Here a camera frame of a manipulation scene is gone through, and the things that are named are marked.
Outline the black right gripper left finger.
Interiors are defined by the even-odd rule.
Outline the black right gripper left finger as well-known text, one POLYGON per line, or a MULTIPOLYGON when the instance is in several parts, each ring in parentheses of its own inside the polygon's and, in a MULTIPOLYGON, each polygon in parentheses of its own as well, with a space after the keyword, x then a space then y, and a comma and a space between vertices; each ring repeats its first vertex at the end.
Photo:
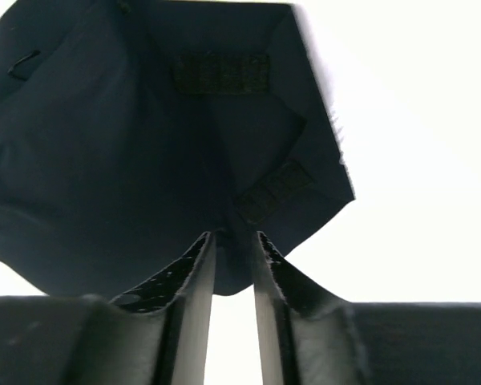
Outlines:
POLYGON ((0 384, 201 384, 216 240, 106 301, 0 297, 0 384))

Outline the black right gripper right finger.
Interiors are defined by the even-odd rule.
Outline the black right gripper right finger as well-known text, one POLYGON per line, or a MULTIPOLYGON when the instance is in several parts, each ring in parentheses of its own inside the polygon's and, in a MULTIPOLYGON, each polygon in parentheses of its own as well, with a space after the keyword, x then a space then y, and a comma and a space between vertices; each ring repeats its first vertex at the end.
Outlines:
POLYGON ((348 302, 253 237, 266 384, 481 384, 481 303, 348 302))

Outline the black bra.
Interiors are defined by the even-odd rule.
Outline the black bra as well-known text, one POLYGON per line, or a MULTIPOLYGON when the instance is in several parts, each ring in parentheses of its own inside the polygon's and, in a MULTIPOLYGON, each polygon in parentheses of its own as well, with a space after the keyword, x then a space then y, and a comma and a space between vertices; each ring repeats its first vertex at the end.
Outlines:
POLYGON ((17 1, 0 18, 0 261, 105 298, 216 234, 252 282, 354 199, 290 4, 17 1))

